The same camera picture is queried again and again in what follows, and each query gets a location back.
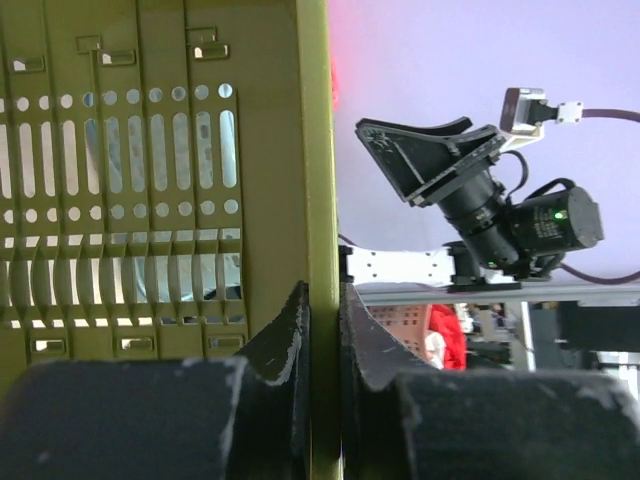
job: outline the black cable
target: black cable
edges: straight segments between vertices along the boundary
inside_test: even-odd
[[[344,243],[346,243],[347,245],[349,245],[350,247],[357,247],[357,245],[353,242],[353,240],[351,240],[349,237],[345,237],[341,233],[338,234],[338,238],[342,240]]]
[[[516,187],[507,194],[506,202],[511,205],[511,196],[522,187],[524,187],[529,181],[529,164],[527,163],[527,159],[525,158],[525,156],[517,150],[507,150],[506,152],[502,153],[502,155],[507,154],[516,157],[520,161],[520,165],[522,165],[522,175],[520,177],[520,183],[518,183],[518,185],[516,185]]]
[[[640,112],[617,108],[587,108],[582,111],[582,118],[612,118],[640,123]]]
[[[589,283],[595,283],[596,285],[624,285],[626,283],[637,282],[640,280],[640,271],[625,275],[624,277],[602,278],[581,272],[580,270],[577,270],[572,266],[567,265],[566,263],[561,263],[560,269],[564,270],[570,275],[573,275],[576,278],[579,278],[580,280],[584,280],[585,282]]]
[[[583,110],[582,118],[612,118],[615,120],[629,120],[631,122],[640,123],[640,112],[615,108],[589,108]],[[595,283],[596,285],[624,285],[626,283],[637,282],[640,280],[640,270],[623,277],[602,278],[581,272],[566,263],[561,263],[560,268],[580,280]]]

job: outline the industrial camera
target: industrial camera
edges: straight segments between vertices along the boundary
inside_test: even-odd
[[[540,139],[543,122],[578,122],[581,111],[580,103],[548,106],[539,89],[509,89],[500,128],[471,130],[466,117],[434,128],[363,119],[356,134],[402,201],[440,207],[462,239],[458,248],[477,265],[518,281],[545,280],[567,252],[604,238],[599,208],[567,178],[513,203],[511,195],[525,185],[529,171],[515,148]],[[523,169],[510,192],[491,175],[505,154],[515,155]]]

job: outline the white connector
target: white connector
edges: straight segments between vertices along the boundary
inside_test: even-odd
[[[564,102],[558,105],[558,118],[556,123],[575,125],[582,120],[582,102]]]

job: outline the white wall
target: white wall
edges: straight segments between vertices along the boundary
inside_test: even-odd
[[[640,110],[640,2],[619,0],[330,0],[331,42],[340,86],[335,116],[341,231],[372,249],[425,250],[456,238],[437,207],[402,204],[354,135],[362,117],[417,126],[469,116],[497,123],[504,90],[545,88],[551,102]],[[639,126],[590,120],[551,126],[522,150],[528,192],[559,177],[600,203],[606,241],[567,263],[600,276],[640,269]],[[505,157],[507,186],[520,171]],[[556,275],[556,281],[574,283]]]

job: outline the red object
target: red object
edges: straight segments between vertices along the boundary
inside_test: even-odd
[[[446,305],[431,305],[429,330],[438,332],[447,347],[444,354],[446,370],[467,368],[467,341],[456,313]]]

